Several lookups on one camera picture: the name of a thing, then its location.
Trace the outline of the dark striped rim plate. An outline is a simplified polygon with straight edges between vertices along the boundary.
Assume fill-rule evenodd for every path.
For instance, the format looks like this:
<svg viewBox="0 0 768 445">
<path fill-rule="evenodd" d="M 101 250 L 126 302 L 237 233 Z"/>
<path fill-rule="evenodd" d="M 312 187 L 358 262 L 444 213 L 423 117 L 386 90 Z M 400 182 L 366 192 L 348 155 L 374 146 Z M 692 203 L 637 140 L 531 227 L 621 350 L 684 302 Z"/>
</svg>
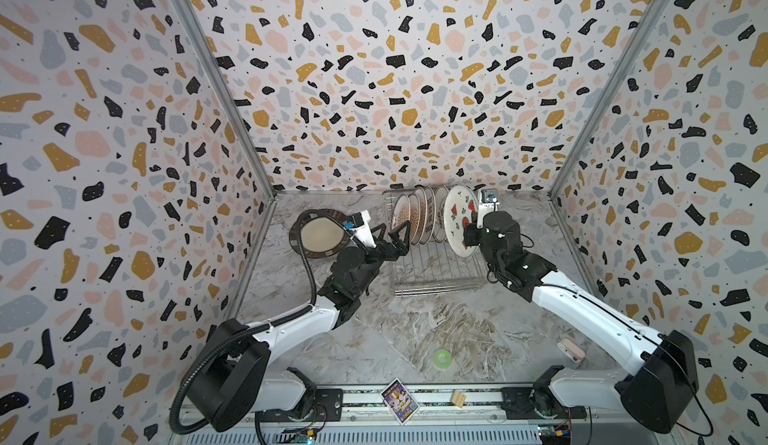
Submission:
<svg viewBox="0 0 768 445">
<path fill-rule="evenodd" d="M 331 257 L 350 242 L 347 233 L 336 225 L 348 221 L 348 215 L 334 209 L 301 212 L 289 230 L 289 244 L 297 254 L 304 251 L 307 259 Z"/>
</svg>

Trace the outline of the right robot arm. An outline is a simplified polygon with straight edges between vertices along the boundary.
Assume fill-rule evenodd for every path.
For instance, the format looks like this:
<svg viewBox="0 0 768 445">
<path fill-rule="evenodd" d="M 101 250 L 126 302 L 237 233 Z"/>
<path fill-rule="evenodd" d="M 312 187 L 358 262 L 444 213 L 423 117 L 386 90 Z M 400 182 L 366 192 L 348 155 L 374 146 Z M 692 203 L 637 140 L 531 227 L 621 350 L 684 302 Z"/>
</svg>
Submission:
<svg viewBox="0 0 768 445">
<path fill-rule="evenodd" d="M 471 213 L 449 225 L 447 235 L 478 250 L 492 280 L 559 316 L 617 363 L 611 370 L 551 367 L 544 386 L 562 407 L 623 410 L 648 430 L 668 434 L 698 400 L 694 346 L 685 334 L 659 332 L 576 285 L 525 249 L 520 225 L 508 212 Z"/>
</svg>

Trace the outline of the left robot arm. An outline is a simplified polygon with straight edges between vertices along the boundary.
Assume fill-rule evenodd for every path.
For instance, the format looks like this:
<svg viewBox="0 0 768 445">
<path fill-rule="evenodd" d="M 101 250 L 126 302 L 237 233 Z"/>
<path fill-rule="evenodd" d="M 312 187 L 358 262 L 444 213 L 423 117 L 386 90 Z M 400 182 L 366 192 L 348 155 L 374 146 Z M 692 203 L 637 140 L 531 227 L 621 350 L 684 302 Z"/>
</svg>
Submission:
<svg viewBox="0 0 768 445">
<path fill-rule="evenodd" d="M 310 283 L 310 300 L 292 311 L 262 322 L 243 324 L 232 318 L 217 326 L 181 379 L 170 410 L 173 433 L 187 435 L 207 425 L 223 432 L 248 413 L 257 420 L 275 412 L 289 420 L 319 415 L 323 402 L 317 386 L 295 367 L 269 374 L 284 353 L 345 324 L 360 308 L 363 295 L 385 262 L 408 254 L 411 224 L 388 231 L 370 227 L 357 213 L 340 224 L 351 245 L 343 248 L 323 284 Z"/>
</svg>

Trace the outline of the white watermelon pattern plate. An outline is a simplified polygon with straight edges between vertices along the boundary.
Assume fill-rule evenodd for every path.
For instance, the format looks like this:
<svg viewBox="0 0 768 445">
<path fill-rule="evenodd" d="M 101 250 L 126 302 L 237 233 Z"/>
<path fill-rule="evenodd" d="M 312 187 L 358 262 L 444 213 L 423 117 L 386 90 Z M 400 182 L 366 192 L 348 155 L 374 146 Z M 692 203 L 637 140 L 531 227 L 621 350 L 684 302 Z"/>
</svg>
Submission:
<svg viewBox="0 0 768 445">
<path fill-rule="evenodd" d="M 458 257 L 470 257 L 477 249 L 464 241 L 464 230 L 473 222 L 472 214 L 477 209 L 478 201 L 471 189 L 461 185 L 450 188 L 443 208 L 443 225 L 446 240 Z"/>
</svg>

